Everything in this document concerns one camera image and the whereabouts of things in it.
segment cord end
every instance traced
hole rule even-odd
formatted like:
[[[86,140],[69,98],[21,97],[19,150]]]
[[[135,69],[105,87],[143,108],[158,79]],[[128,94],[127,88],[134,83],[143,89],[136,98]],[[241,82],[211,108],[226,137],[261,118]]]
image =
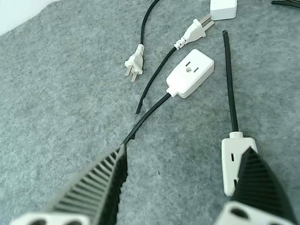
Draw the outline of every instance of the cord end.
[[[175,44],[174,47],[179,50],[187,43],[196,41],[200,38],[206,37],[206,31],[214,25],[215,22],[211,20],[210,14],[203,17],[200,21],[197,19],[193,20],[192,25],[189,26],[185,34],[180,38]]]
[[[134,82],[138,75],[143,74],[144,49],[145,47],[139,44],[135,53],[125,62],[125,66],[127,67],[125,76],[129,76],[132,73],[131,82]]]

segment cable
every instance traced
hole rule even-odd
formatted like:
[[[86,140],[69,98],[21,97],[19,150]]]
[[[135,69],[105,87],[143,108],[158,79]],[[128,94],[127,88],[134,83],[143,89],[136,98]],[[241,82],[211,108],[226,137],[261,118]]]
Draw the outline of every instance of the cable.
[[[142,28],[141,28],[141,41],[140,44],[144,44],[144,33],[145,33],[145,26],[146,26],[146,22],[147,19],[149,17],[150,12],[152,11],[152,9],[155,7],[155,5],[159,2],[160,0],[154,0],[152,2],[152,4],[150,5],[149,9],[147,10],[144,19],[142,20]]]
[[[143,117],[137,122],[137,124],[132,128],[130,133],[127,135],[125,140],[123,141],[123,144],[127,144],[130,139],[135,135],[136,131],[140,126],[145,122],[145,120],[155,111],[157,108],[159,108],[166,100],[168,100],[171,97],[169,93],[167,93],[165,96],[163,96],[154,106],[152,106],[146,113],[143,115]]]
[[[236,115],[234,94],[233,94],[233,74],[231,69],[231,54],[230,54],[230,44],[228,32],[223,31],[224,46],[225,46],[225,60],[226,60],[226,76],[227,76],[227,91],[228,91],[228,100],[231,116],[232,131],[239,131],[238,119]]]
[[[151,79],[149,80],[144,92],[142,93],[140,102],[137,106],[136,109],[136,114],[139,114],[141,111],[141,107],[143,105],[143,100],[147,95],[147,92],[149,91],[150,86],[152,85],[153,81],[155,80],[155,78],[157,77],[157,75],[159,74],[159,72],[161,71],[161,69],[163,68],[163,66],[165,65],[165,63],[168,61],[168,59],[170,58],[170,56],[176,51],[176,48],[172,48],[171,51],[165,56],[164,60],[161,62],[161,64],[158,66],[158,68],[156,69],[155,73],[152,75]]]
[[[283,5],[283,6],[294,6],[300,8],[300,1],[298,0],[272,1],[272,4]]]

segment white plug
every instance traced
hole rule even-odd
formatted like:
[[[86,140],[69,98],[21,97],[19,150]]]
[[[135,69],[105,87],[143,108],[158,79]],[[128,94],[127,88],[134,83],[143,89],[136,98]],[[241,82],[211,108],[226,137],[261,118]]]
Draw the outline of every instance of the white plug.
[[[237,0],[210,0],[212,20],[227,20],[236,17]]]
[[[257,152],[255,140],[244,137],[242,132],[231,132],[222,140],[222,170],[224,193],[232,196],[239,182],[238,174],[242,155],[251,147]]]
[[[200,21],[194,19],[192,25],[189,26],[182,38],[174,44],[175,48],[179,50],[187,43],[206,37],[205,32],[214,24],[215,23],[211,20],[210,14],[206,15]]]
[[[143,74],[144,50],[145,47],[142,44],[139,44],[135,53],[125,62],[125,66],[127,67],[125,76],[129,76],[130,73],[133,74],[131,82],[134,82],[138,75]]]
[[[214,72],[214,65],[214,60],[193,49],[167,77],[167,92],[187,98]]]

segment plug housing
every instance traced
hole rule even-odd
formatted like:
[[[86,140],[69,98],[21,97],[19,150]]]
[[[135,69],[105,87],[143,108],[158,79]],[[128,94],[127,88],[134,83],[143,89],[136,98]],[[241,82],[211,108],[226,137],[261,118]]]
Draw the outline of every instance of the plug housing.
[[[125,66],[127,67],[125,76],[129,76],[130,73],[133,74],[131,82],[136,80],[137,75],[143,74],[143,55],[145,47],[139,44],[135,53],[125,61]]]
[[[187,98],[213,73],[214,65],[214,60],[193,49],[167,77],[167,92]]]
[[[227,196],[232,196],[235,191],[239,181],[240,161],[249,147],[257,152],[255,140],[244,137],[242,132],[231,132],[229,138],[222,140],[223,185]]]
[[[174,47],[179,50],[190,42],[206,37],[205,32],[214,24],[215,22],[211,20],[210,14],[203,17],[200,21],[194,19],[192,25],[188,27],[184,35],[174,44]]]

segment plug prong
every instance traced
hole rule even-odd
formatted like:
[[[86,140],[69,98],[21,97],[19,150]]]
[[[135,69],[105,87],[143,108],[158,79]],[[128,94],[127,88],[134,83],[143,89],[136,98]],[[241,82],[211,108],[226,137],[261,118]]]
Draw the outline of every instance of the plug prong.
[[[136,80],[137,77],[137,72],[134,72],[131,78],[131,82],[134,82]]]
[[[131,66],[129,66],[129,67],[127,67],[127,70],[126,70],[126,73],[125,73],[125,76],[129,76],[129,74],[130,74],[130,72],[131,72],[131,70],[132,70],[132,65]]]
[[[210,21],[208,24],[206,24],[203,28],[205,31],[207,31],[209,28],[212,27],[212,25],[214,25],[215,22],[214,21]]]
[[[203,17],[199,22],[203,25],[206,21],[208,21],[211,18],[210,14],[207,14],[205,17]]]

